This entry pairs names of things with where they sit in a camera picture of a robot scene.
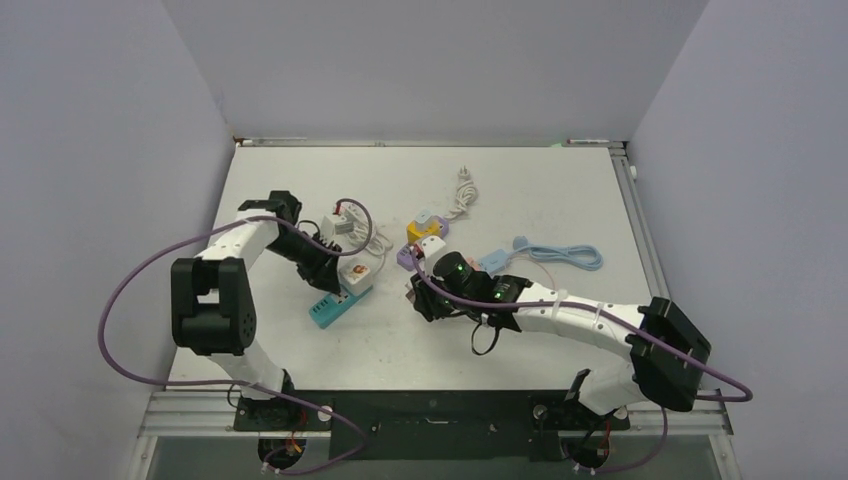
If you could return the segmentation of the teal power strip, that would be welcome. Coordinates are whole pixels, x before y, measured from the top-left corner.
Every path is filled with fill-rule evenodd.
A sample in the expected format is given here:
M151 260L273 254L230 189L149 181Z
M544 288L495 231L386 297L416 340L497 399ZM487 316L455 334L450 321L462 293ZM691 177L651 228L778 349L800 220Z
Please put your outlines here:
M342 287L339 294L328 293L313 304L308 309L308 315L317 327L322 330L327 329L372 290L372 287L368 287L359 294L354 294Z

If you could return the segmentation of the white cube socket adapter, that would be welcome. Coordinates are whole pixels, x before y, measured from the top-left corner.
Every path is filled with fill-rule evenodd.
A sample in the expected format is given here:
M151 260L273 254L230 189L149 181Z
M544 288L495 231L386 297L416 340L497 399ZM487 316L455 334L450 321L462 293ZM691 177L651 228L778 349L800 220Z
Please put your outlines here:
M339 283L344 290L356 297L369 291L375 282L375 271L365 262L352 259L338 269Z

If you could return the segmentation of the purple power strip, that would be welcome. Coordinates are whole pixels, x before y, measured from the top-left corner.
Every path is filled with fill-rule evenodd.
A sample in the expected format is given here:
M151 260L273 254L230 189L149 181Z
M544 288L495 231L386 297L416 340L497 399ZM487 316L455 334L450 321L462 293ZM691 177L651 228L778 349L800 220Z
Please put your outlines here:
M436 218L442 224L442 233L439 235L442 239L449 233L449 222L438 215L434 215L432 218ZM414 244L408 245L407 242L404 246L402 246L396 254L397 263L407 271L413 271L413 260L416 259L416 253L414 251Z

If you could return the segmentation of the yellow cube socket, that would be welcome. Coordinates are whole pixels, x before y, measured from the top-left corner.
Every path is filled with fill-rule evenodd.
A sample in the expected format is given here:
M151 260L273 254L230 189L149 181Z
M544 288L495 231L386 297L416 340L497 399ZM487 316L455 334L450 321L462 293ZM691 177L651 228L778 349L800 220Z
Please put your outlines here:
M423 238L439 236L441 233L442 224L436 218L431 218L430 222L425 226L412 221L406 227L407 244L412 245Z

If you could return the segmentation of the light blue power strip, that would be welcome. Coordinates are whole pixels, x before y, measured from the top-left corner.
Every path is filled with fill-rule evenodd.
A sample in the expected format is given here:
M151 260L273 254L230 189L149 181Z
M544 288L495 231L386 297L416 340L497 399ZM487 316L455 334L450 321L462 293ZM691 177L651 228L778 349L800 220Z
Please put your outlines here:
M503 249L484 255L476 260L480 269L490 275L495 275L505 270L509 264L511 254Z

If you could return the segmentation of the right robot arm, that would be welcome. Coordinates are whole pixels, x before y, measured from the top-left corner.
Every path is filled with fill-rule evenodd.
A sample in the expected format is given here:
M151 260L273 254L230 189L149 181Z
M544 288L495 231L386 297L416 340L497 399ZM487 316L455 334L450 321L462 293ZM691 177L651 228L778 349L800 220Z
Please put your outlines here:
M490 275L458 252L409 279L411 303L426 321L465 316L496 332L541 333L615 355L609 367L585 369L565 401L567 419L589 428L640 401L689 412L712 346L673 301L613 304L578 297L514 275Z

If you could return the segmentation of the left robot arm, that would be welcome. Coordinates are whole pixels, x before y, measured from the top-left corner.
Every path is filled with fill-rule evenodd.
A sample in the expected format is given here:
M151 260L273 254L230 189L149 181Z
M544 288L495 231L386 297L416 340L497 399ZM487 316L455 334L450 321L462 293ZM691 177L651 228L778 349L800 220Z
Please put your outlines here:
M296 224L301 202L288 191L244 201L233 228L197 256L171 266L171 327L175 344L218 365L251 401L261 401L259 417L274 430L289 428L298 415L289 373L271 360L256 335L256 312L249 271L270 251L292 262L309 286L341 291L341 247L321 233L307 235Z

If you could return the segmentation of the small white wall charger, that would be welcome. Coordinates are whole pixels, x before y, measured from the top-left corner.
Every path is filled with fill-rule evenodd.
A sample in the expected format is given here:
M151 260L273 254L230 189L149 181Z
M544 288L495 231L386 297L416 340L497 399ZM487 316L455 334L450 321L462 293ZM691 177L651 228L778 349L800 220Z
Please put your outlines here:
M432 223L433 214L428 209L421 210L413 219L414 225L418 230L427 230Z

